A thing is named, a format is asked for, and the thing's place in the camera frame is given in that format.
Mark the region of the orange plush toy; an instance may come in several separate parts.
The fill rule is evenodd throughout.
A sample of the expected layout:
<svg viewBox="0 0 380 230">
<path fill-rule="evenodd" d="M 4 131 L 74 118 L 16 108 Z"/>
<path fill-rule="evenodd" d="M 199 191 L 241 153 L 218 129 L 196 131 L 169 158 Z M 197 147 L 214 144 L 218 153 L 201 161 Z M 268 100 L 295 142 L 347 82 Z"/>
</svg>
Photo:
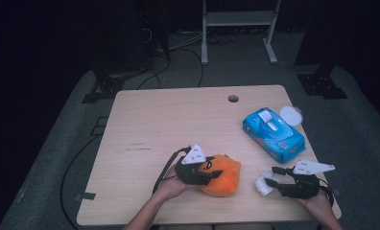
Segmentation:
<svg viewBox="0 0 380 230">
<path fill-rule="evenodd" d="M 217 178 L 212 178 L 207 185 L 202 187 L 202 191 L 210 196 L 231 196 L 238 188 L 241 163 L 225 154 L 213 156 L 215 158 L 203 163 L 199 167 L 199 170 L 204 173 L 212 173 L 214 171 L 223 171 L 223 173 Z"/>
</svg>

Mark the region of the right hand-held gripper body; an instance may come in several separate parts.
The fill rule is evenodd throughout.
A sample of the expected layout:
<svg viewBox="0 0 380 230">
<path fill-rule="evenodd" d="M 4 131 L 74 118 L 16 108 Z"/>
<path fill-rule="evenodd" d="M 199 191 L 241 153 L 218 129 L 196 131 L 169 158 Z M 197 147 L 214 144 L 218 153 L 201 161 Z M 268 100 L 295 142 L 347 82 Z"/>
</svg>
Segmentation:
<svg viewBox="0 0 380 230">
<path fill-rule="evenodd" d="M 279 184 L 277 190 L 286 197 L 292 198 L 311 198 L 316 196 L 320 190 L 332 196 L 332 191 L 328 185 L 322 186 L 317 173 L 331 172 L 335 170 L 334 165 L 300 159 L 297 164 L 288 169 L 293 169 L 290 175 L 294 184 Z"/>
</svg>

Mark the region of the person's right hand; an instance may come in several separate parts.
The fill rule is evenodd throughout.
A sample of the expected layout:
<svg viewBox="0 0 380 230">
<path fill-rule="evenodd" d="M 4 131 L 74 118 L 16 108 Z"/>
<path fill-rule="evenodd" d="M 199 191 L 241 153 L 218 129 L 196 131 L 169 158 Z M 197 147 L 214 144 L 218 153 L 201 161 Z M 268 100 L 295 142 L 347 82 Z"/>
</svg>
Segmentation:
<svg viewBox="0 0 380 230">
<path fill-rule="evenodd" d="M 319 192 L 316 196 L 309 199 L 297 198 L 297 202 L 316 219 L 325 218 L 333 214 L 331 204 L 325 192 Z"/>
</svg>

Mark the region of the black stand base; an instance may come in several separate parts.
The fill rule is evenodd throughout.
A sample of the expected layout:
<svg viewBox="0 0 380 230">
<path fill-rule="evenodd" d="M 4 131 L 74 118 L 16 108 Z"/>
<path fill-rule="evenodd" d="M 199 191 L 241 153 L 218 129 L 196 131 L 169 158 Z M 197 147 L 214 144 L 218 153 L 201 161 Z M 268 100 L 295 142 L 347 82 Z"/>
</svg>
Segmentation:
<svg viewBox="0 0 380 230">
<path fill-rule="evenodd" d="M 135 71 L 111 71 L 95 70 L 93 72 L 95 81 L 91 90 L 84 95 L 83 104 L 95 104 L 99 100 L 114 99 L 122 90 L 125 81 L 139 77 L 146 72 L 146 69 Z"/>
<path fill-rule="evenodd" d="M 323 96 L 327 100 L 346 99 L 341 87 L 331 79 L 334 64 L 321 64 L 315 73 L 298 74 L 297 78 L 308 96 Z"/>
</svg>

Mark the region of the white metal stand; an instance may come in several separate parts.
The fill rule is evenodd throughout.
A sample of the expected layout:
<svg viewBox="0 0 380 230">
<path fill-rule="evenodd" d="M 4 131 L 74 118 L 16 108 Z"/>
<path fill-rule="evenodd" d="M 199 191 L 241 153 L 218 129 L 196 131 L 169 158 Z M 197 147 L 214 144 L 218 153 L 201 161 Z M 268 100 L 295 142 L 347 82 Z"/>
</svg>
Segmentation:
<svg viewBox="0 0 380 230">
<path fill-rule="evenodd" d="M 243 26 L 268 26 L 269 32 L 263 38 L 271 64 L 277 64 L 272 40 L 273 33 L 279 15 L 282 0 L 275 0 L 275 6 L 270 11 L 208 11 L 206 2 L 202 0 L 202 45 L 201 63 L 208 63 L 207 29 L 212 27 L 243 27 Z"/>
</svg>

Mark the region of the white wet wipe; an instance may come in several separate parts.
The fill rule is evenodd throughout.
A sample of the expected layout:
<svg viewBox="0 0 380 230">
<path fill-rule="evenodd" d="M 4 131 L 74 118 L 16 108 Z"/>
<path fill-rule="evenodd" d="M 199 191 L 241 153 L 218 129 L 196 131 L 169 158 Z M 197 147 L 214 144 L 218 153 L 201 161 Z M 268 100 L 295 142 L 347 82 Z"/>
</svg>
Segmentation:
<svg viewBox="0 0 380 230">
<path fill-rule="evenodd" d="M 255 188 L 261 194 L 261 196 L 267 196 L 273 191 L 273 187 L 270 187 L 266 183 L 266 179 L 280 182 L 280 180 L 274 175 L 272 171 L 263 172 L 254 182 Z"/>
</svg>

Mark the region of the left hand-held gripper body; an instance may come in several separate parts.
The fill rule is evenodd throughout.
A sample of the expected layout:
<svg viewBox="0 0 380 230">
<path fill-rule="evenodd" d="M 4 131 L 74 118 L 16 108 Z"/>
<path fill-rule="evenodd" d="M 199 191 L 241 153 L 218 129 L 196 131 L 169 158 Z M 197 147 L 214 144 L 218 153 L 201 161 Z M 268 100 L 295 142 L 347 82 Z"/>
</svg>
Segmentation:
<svg viewBox="0 0 380 230">
<path fill-rule="evenodd" d="M 199 167 L 207 161 L 199 144 L 195 144 L 175 165 L 178 178 L 189 185 L 207 185 L 212 174 L 201 172 Z"/>
</svg>

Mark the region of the person's left hand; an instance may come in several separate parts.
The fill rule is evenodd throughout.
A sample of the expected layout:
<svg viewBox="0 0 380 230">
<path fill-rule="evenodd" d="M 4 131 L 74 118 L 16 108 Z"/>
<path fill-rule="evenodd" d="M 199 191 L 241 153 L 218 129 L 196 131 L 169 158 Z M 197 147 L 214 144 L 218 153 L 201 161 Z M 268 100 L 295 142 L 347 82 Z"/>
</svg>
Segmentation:
<svg viewBox="0 0 380 230">
<path fill-rule="evenodd" d="M 181 195 L 184 191 L 193 189 L 193 185 L 182 182 L 178 177 L 174 168 L 171 168 L 162 179 L 162 182 L 152 195 L 157 201 L 166 201 L 168 199 Z"/>
</svg>

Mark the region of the blue wet wipes pack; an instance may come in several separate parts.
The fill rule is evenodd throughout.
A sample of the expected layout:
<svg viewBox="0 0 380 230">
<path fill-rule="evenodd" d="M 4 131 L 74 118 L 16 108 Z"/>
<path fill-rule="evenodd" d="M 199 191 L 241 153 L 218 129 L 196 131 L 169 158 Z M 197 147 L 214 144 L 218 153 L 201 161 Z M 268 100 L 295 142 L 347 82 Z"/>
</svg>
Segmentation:
<svg viewBox="0 0 380 230">
<path fill-rule="evenodd" d="M 279 113 L 263 107 L 245 118 L 243 130 L 276 162 L 285 164 L 306 150 L 305 138 L 296 130 L 302 120 L 293 106 L 283 106 Z"/>
</svg>

